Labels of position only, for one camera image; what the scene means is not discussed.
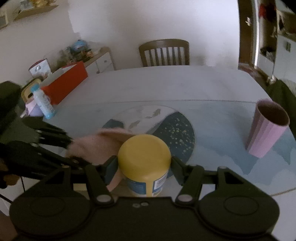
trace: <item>purple container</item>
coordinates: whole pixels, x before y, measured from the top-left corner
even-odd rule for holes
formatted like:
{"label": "purple container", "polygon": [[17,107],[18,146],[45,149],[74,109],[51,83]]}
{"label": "purple container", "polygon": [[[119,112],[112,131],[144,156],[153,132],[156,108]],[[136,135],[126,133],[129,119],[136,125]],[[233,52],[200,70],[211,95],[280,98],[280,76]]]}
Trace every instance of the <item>purple container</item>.
{"label": "purple container", "polygon": [[269,99],[259,100],[246,150],[258,158],[264,157],[289,124],[289,116],[279,104]]}

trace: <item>red cardboard box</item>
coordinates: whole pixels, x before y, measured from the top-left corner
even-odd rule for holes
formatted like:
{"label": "red cardboard box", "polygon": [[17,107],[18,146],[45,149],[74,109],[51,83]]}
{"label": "red cardboard box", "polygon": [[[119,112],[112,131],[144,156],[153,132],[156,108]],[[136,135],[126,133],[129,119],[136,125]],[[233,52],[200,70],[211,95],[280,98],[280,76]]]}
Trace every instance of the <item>red cardboard box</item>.
{"label": "red cardboard box", "polygon": [[63,69],[70,66],[73,67],[67,70],[48,86],[41,88],[50,98],[51,104],[59,104],[72,90],[74,90],[83,80],[87,78],[88,75],[82,61],[65,66]]}

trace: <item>yellow lid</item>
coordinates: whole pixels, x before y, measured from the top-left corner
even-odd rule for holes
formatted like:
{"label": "yellow lid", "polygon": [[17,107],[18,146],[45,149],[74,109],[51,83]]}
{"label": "yellow lid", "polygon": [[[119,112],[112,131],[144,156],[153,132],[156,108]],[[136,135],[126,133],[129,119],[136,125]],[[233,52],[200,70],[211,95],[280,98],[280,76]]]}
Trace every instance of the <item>yellow lid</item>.
{"label": "yellow lid", "polygon": [[168,171],[170,160],[170,149],[164,141],[147,134],[128,139],[118,152],[120,170],[136,182],[157,180]]}

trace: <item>white table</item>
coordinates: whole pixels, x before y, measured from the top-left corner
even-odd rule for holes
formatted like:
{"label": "white table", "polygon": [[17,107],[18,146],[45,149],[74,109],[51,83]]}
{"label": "white table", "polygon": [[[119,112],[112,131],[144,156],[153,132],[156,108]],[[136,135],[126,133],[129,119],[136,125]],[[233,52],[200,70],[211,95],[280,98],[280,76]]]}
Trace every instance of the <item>white table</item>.
{"label": "white table", "polygon": [[[110,113],[110,116],[99,115],[98,123],[89,124],[86,120],[83,128],[77,128],[76,125],[81,123],[76,121],[83,120],[79,116],[92,112],[93,104],[165,100],[256,102],[262,98],[268,98],[268,95],[249,74],[240,70],[206,66],[124,69],[100,73],[85,79],[58,105],[58,112],[50,122],[69,131],[70,136],[76,137],[93,133],[113,114],[125,108],[112,107],[114,113]],[[73,116],[66,114],[69,110]],[[23,125],[16,125],[14,128],[17,129],[17,127],[22,128],[20,132],[27,130],[28,136],[33,134],[31,129]],[[35,181],[29,179],[24,179],[24,181],[26,189],[35,184]],[[21,193],[20,181],[16,186],[1,190],[1,194],[11,200]],[[0,210],[8,214],[6,207],[8,208],[9,204],[0,200]]]}

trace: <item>wooden door frame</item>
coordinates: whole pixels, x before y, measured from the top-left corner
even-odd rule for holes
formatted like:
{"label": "wooden door frame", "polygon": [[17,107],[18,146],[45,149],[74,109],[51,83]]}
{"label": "wooden door frame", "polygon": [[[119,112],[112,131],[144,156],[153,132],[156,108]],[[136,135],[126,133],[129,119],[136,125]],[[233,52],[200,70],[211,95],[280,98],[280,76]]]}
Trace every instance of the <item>wooden door frame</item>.
{"label": "wooden door frame", "polygon": [[251,1],[252,5],[252,29],[251,29],[251,52],[250,52],[250,59],[249,64],[251,66],[256,66],[258,62],[258,55],[259,55],[259,8],[258,8],[258,0],[249,0]]}

